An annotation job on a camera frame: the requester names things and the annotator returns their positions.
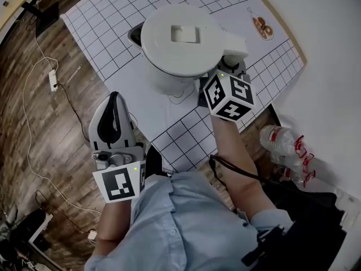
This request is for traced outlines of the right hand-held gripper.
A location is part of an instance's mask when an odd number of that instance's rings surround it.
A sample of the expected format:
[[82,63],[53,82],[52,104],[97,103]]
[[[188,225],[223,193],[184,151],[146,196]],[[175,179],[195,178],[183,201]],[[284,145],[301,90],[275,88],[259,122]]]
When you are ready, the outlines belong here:
[[239,121],[257,106],[256,92],[243,60],[230,64],[228,56],[199,79],[198,106],[211,115],[228,121]]

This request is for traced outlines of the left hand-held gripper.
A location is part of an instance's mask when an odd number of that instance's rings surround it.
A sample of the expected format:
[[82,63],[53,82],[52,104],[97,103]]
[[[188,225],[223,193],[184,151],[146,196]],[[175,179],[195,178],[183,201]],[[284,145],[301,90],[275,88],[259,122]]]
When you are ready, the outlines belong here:
[[98,150],[92,153],[93,177],[107,203],[136,199],[144,189],[145,152],[135,145],[133,129],[126,102],[116,91],[101,102],[90,121],[90,143]]

